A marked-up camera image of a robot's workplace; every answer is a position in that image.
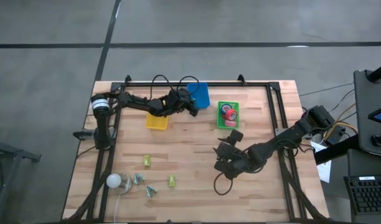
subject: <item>red tape roll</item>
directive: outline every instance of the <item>red tape roll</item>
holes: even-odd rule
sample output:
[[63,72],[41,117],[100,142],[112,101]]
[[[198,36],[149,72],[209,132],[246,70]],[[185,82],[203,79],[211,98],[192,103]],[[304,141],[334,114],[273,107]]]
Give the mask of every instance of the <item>red tape roll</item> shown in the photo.
[[225,119],[227,121],[234,121],[237,116],[238,116],[238,113],[234,109],[229,109],[227,110],[225,114]]

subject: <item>black cable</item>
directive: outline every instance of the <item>black cable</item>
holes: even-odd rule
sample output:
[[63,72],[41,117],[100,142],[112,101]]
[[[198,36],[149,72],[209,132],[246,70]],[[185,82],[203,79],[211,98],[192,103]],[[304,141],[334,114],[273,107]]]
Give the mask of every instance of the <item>black cable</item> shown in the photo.
[[354,84],[354,83],[352,82],[352,83],[347,83],[347,84],[343,84],[343,85],[339,85],[339,86],[334,86],[334,87],[326,88],[323,90],[318,90],[318,91],[314,91],[314,92],[310,92],[310,93],[301,94],[300,96],[306,96],[306,95],[310,95],[310,94],[314,94],[314,93],[320,93],[322,91],[328,91],[328,90],[332,90],[335,88],[339,88],[339,87],[343,87],[343,86],[347,86],[347,85],[352,85],[352,84]]
[[349,115],[348,117],[346,117],[346,118],[344,118],[344,119],[341,119],[339,122],[343,122],[344,120],[346,120],[346,119],[352,117],[352,116],[353,116],[354,114],[356,114],[356,113],[357,113],[356,111],[353,112],[351,115]]
[[230,180],[230,186],[229,186],[229,189],[228,189],[226,192],[224,192],[224,193],[220,193],[220,192],[218,192],[218,190],[217,190],[217,188],[216,188],[215,186],[216,186],[216,183],[217,183],[217,179],[218,179],[222,174],[223,174],[223,173],[220,173],[220,174],[215,178],[214,183],[213,183],[213,188],[214,188],[215,193],[217,193],[218,195],[221,195],[221,196],[226,195],[227,193],[229,193],[229,192],[232,190],[232,185],[233,185],[233,179],[232,179],[232,180]]
[[192,75],[187,75],[187,76],[185,76],[185,77],[183,77],[183,78],[181,78],[181,79],[179,80],[179,83],[178,83],[178,85],[177,85],[177,91],[178,91],[179,86],[181,85],[181,82],[182,82],[184,79],[186,79],[186,78],[193,78],[194,80],[196,80],[196,82],[197,82],[197,87],[196,87],[196,90],[193,91],[192,93],[189,93],[189,94],[186,94],[186,95],[182,95],[182,96],[190,96],[190,95],[194,94],[195,92],[197,92],[197,90],[199,90],[199,80],[198,80],[196,77],[193,77]]
[[158,77],[163,77],[163,79],[165,79],[165,80],[167,81],[169,87],[172,89],[172,86],[170,85],[170,81],[168,80],[168,78],[166,78],[164,75],[156,75],[156,76],[152,79],[152,84],[151,84],[151,96],[149,97],[149,100],[152,100],[153,83],[154,83],[154,81],[155,81]]
[[0,186],[0,193],[1,193],[2,188],[4,187],[4,174],[3,174],[3,171],[2,171],[1,161],[0,161],[0,177],[1,177],[1,186]]
[[348,133],[344,133],[344,135],[346,135],[348,138],[351,138],[350,134]]
[[[312,151],[315,150],[315,148],[313,148],[312,146],[307,145],[307,144],[299,143],[299,144],[297,145],[295,142],[290,141],[290,140],[288,140],[288,139],[282,139],[281,141],[288,141],[288,142],[290,142],[290,143],[294,146],[294,148],[290,148],[290,147],[287,148],[288,151],[293,150],[293,156],[294,156],[294,157],[297,156],[299,150],[300,150],[301,152],[303,152],[303,153],[306,153],[306,152],[308,152],[308,151],[310,151],[310,150],[312,150]],[[301,146],[307,146],[307,147],[309,147],[309,148],[307,148],[307,149],[304,150]]]
[[296,157],[298,155],[298,147],[292,148],[292,149],[288,148],[287,150],[283,151],[283,156],[285,156],[286,158],[289,158],[289,155],[286,155],[286,153],[285,153],[287,151],[292,151],[294,157]]
[[350,93],[352,93],[353,91],[354,91],[354,89],[352,89],[351,91],[349,91],[348,93],[346,93],[346,94],[341,98],[340,102],[339,102],[333,109],[331,109],[331,110],[329,111],[329,113],[332,112],[332,111],[334,111],[338,106],[340,106],[340,104],[346,99],[347,95],[350,94]]
[[91,148],[87,149],[86,151],[83,151],[82,153],[80,153],[79,155],[77,155],[76,159],[78,159],[82,154],[88,152],[89,150],[95,148],[96,146],[92,146]]

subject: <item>yellow tray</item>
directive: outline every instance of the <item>yellow tray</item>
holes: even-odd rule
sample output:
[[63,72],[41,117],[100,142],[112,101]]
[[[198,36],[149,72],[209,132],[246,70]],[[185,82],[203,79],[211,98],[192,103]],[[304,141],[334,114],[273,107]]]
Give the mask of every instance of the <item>yellow tray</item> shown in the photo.
[[168,126],[168,116],[167,117],[156,117],[151,114],[146,114],[145,126],[150,129],[156,130],[166,130]]

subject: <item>white cable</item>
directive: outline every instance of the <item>white cable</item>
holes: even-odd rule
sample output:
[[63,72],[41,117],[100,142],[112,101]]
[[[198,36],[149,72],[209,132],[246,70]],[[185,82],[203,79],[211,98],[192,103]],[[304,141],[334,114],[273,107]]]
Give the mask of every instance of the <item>white cable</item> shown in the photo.
[[118,195],[117,202],[116,202],[116,208],[115,208],[115,216],[113,217],[113,222],[116,223],[116,212],[118,207],[118,202],[120,201],[121,194]]
[[313,142],[317,143],[317,142],[315,141],[315,136],[317,136],[317,134],[315,134],[315,135],[313,136],[312,140],[313,140]]

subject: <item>metal clip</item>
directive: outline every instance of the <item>metal clip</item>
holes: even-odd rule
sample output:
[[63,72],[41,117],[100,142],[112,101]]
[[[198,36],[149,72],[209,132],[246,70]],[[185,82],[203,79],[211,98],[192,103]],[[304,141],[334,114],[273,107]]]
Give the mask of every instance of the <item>metal clip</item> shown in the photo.
[[146,186],[146,195],[148,195],[149,198],[155,196],[158,193],[158,191],[152,187],[152,186]]
[[141,174],[135,174],[134,176],[134,184],[139,185],[140,183],[144,182],[145,179]]

